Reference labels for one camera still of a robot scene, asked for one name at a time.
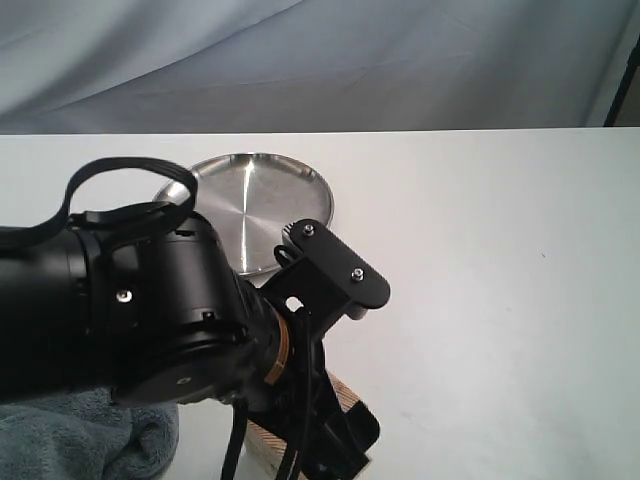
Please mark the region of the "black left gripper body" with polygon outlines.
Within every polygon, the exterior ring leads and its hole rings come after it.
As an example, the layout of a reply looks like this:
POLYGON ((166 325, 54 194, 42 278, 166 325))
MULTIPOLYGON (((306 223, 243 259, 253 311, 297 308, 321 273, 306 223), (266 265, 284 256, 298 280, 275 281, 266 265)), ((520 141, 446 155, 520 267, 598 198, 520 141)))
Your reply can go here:
POLYGON ((323 395, 323 387, 329 374, 325 369, 322 344, 311 340, 307 313, 299 309, 286 314, 283 324, 289 333, 287 366, 293 383, 285 386, 276 397, 275 403, 262 412, 249 408, 248 397, 243 392, 232 393, 226 400, 233 407, 233 422, 220 474, 222 479, 235 477, 242 444, 250 423, 285 444, 275 477, 299 478, 309 421, 318 398, 323 395))

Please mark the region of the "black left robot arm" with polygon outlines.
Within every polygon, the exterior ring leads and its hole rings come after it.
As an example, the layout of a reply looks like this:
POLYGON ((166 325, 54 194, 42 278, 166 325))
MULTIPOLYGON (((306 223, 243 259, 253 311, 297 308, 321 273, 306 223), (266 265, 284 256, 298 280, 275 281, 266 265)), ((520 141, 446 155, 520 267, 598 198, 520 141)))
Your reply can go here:
POLYGON ((285 227, 279 270, 261 287, 230 266, 191 213, 162 234, 109 241, 149 203, 72 220, 1 251, 1 399, 105 387, 122 406, 214 399, 233 408, 222 475, 249 424, 282 440, 281 479, 353 479, 380 434, 366 405, 343 407, 323 338, 389 300, 388 282, 317 221, 285 227))

